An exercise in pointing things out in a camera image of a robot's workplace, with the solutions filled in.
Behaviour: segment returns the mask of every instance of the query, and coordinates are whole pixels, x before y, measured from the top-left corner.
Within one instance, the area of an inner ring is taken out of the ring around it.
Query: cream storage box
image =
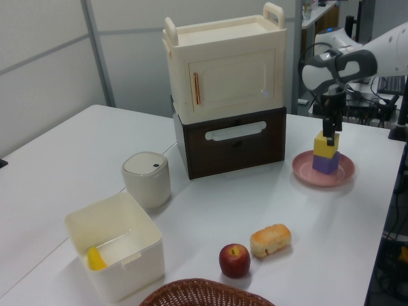
[[[164,273],[161,232],[129,193],[72,212],[65,226],[102,300],[117,302]],[[98,249],[106,268],[91,269],[90,247]]]
[[[284,106],[281,7],[266,3],[262,16],[183,27],[166,18],[163,43],[174,108],[183,124]]]

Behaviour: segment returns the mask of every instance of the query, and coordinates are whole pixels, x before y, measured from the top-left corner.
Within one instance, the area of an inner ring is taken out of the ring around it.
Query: red apple
[[[219,266],[227,277],[237,279],[249,271],[251,257],[246,247],[242,244],[229,244],[219,253]]]

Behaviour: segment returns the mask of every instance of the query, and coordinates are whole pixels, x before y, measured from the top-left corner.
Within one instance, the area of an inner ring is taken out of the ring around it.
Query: bread roll
[[[261,229],[249,239],[251,252],[256,257],[265,257],[290,244],[291,232],[283,224],[275,224]]]

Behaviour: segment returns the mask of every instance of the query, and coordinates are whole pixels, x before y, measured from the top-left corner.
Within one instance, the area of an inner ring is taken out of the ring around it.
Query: white cabinet
[[[194,26],[165,21],[171,94],[183,124],[284,106],[286,29],[280,7],[266,3],[263,16]]]

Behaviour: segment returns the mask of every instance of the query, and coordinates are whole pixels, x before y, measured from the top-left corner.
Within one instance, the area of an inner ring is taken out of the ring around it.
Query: wicker basket
[[[141,306],[274,306],[268,300],[206,279],[176,280],[151,293]]]

